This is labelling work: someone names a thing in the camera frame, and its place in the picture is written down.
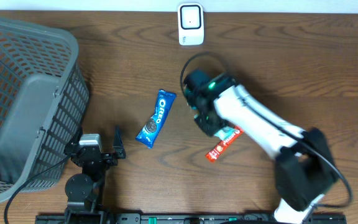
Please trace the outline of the blue Oreo cookie pack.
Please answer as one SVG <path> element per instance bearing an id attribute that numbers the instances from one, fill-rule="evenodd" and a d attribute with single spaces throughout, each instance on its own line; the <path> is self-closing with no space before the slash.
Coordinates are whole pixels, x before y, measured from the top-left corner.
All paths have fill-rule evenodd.
<path id="1" fill-rule="evenodd" d="M 136 136 L 137 141 L 145 144 L 149 149 L 153 148 L 176 97 L 175 93 L 165 90 L 158 91 L 154 113 Z"/>

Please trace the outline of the red Nescafe stick packet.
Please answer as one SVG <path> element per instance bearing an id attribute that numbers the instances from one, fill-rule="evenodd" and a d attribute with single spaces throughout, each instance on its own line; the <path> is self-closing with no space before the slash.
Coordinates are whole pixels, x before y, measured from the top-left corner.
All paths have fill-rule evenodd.
<path id="1" fill-rule="evenodd" d="M 225 140 L 220 140 L 217 145 L 210 150 L 205 157 L 207 158 L 207 160 L 209 160 L 210 162 L 215 162 L 225 151 L 226 149 L 240 136 L 244 133 L 244 131 L 238 127 L 235 126 L 233 127 L 236 132 L 232 133 L 227 139 Z"/>

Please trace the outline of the white wet wipes pack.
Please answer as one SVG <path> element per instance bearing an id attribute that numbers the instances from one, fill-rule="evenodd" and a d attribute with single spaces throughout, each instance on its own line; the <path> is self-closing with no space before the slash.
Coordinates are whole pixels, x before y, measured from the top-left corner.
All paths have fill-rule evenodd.
<path id="1" fill-rule="evenodd" d="M 232 127 L 226 126 L 223 127 L 222 129 L 220 129 L 218 132 L 216 132 L 214 134 L 214 136 L 216 136 L 217 138 L 219 138 L 220 140 L 225 140 L 227 139 L 232 133 L 235 133 L 236 130 Z"/>

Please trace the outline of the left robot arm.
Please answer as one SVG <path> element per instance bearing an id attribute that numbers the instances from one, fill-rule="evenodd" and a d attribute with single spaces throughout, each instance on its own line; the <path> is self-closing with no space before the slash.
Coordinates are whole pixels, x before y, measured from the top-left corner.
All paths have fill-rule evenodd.
<path id="1" fill-rule="evenodd" d="M 126 158 L 126 151 L 115 127 L 113 152 L 103 152 L 99 134 L 84 134 L 80 128 L 66 144 L 64 153 L 78 167 L 66 185 L 68 197 L 64 223 L 114 223 L 114 215 L 102 206 L 106 172 Z"/>

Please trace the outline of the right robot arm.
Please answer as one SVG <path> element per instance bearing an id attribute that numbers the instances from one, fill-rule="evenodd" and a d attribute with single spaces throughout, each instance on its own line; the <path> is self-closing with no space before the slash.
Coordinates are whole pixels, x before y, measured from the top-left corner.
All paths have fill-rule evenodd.
<path id="1" fill-rule="evenodd" d="M 339 178 L 324 134 L 285 121 L 226 73 L 211 78 L 194 70 L 180 77 L 180 85 L 202 132 L 225 139 L 228 129 L 239 128 L 274 161 L 281 197 L 274 219 L 304 223 Z"/>

